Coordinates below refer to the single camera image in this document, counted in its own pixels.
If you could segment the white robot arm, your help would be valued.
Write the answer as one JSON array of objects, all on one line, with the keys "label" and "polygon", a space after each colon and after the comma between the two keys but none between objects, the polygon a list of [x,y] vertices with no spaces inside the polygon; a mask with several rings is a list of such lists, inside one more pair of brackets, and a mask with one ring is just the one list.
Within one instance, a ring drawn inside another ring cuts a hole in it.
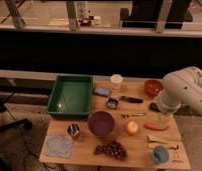
[{"label": "white robot arm", "polygon": [[185,103],[202,116],[201,69],[187,67],[170,72],[163,77],[162,85],[156,97],[156,105],[162,113],[175,113]]}]

